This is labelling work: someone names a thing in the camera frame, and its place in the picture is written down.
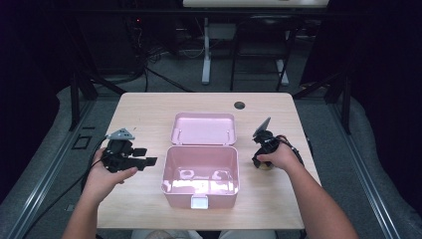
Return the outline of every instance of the forearm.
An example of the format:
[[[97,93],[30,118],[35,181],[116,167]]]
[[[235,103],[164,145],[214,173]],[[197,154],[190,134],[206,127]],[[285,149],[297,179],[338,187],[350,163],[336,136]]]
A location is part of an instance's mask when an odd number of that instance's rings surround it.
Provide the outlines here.
[[[310,238],[357,238],[341,208],[301,164],[292,163],[286,172]]]
[[[98,209],[97,203],[82,195],[62,238],[96,238]]]

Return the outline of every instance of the black wire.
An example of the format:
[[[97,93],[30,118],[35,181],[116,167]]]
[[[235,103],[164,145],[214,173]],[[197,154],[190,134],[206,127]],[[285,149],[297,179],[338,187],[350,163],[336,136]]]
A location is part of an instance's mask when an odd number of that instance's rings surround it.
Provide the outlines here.
[[[188,93],[193,93],[194,92],[194,91],[192,91],[190,89],[187,89],[187,88],[183,87],[182,85],[180,85],[180,84],[178,84],[178,83],[176,83],[176,82],[174,82],[174,81],[172,81],[172,80],[170,80],[170,79],[168,79],[168,78],[166,78],[166,77],[164,77],[164,76],[162,76],[162,75],[160,75],[160,74],[152,71],[147,66],[145,66],[145,69],[148,70],[149,72],[153,73],[155,76],[163,79],[164,81],[168,82],[169,84],[175,86],[176,88],[178,88],[178,89],[180,89],[182,91],[185,91],[185,92],[188,92]]]
[[[91,153],[90,156],[90,166],[88,167],[88,169],[84,172],[83,175],[81,175],[74,183],[72,183],[71,186],[69,186],[62,194],[60,194],[60,196],[58,196],[46,209],[44,209],[44,211],[37,217],[37,219],[34,220],[34,222],[31,224],[31,226],[28,228],[28,230],[25,232],[24,236],[22,238],[26,238],[28,236],[28,234],[30,233],[30,231],[34,228],[34,226],[41,220],[41,218],[54,206],[56,205],[56,203],[62,199],[62,197],[64,195],[66,195],[66,193],[68,193],[72,188],[75,187],[76,184],[78,184],[79,181],[81,181],[81,179],[85,179],[88,177],[88,175],[90,174],[91,169],[94,167],[94,165],[96,165],[97,163],[99,163],[100,161],[104,160],[105,157],[102,157],[100,160],[98,160],[97,162],[95,162],[93,164],[93,159],[94,159],[94,155],[96,154],[96,151],[98,150],[98,148],[100,147],[100,145],[103,143],[103,141],[106,140],[106,137],[102,138],[102,140],[100,140],[96,147],[95,150]]]
[[[304,161],[302,160],[302,157],[301,157],[301,155],[299,154],[299,151],[294,147],[294,146],[292,146],[292,144],[291,143],[289,143],[289,141],[286,139],[286,137],[285,136],[282,136],[282,135],[278,135],[277,137],[275,137],[275,139],[278,141],[278,142],[281,142],[281,143],[284,143],[285,145],[287,145],[291,150],[292,150],[292,152],[295,154],[295,156],[298,158],[298,161],[303,165],[303,166],[305,166],[305,164],[304,164]]]
[[[23,238],[26,238],[29,234],[29,232],[34,228],[34,226],[41,220],[41,218],[60,200],[62,199],[62,197],[68,193],[72,188],[75,187],[75,185],[83,178],[85,177],[87,174],[90,173],[91,169],[94,167],[94,165],[96,165],[97,163],[99,163],[100,161],[102,161],[104,158],[98,160],[96,163],[94,163],[89,170],[87,170],[86,172],[84,172],[83,175],[81,175],[74,183],[72,183],[72,185],[70,187],[68,187],[68,189],[66,189],[59,197],[56,198],[56,200],[54,200],[38,217],[37,219],[31,224],[31,226],[28,228],[28,230],[26,231],[25,235],[23,236]]]
[[[148,92],[148,71],[145,71],[145,92]]]

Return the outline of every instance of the person's right hand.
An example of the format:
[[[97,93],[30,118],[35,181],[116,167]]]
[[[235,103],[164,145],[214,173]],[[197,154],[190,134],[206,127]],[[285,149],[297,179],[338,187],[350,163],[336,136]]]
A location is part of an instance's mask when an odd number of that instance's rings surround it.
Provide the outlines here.
[[[286,167],[292,163],[299,162],[292,149],[280,142],[276,151],[269,154],[260,154],[257,156],[260,161],[270,161],[275,167],[286,170]]]

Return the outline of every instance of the pink plastic box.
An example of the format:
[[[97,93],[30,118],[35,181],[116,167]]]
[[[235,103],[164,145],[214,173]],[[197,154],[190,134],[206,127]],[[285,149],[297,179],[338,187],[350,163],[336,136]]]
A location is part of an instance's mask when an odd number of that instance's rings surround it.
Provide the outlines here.
[[[170,206],[230,208],[239,191],[235,120],[230,114],[180,113],[167,151],[162,191]]]

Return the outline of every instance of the pink lid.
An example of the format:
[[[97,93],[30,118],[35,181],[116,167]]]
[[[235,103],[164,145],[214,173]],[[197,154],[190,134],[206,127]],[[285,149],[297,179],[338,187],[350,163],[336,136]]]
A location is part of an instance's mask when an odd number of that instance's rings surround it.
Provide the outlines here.
[[[235,118],[224,113],[179,113],[171,141],[184,145],[233,144],[236,141]]]

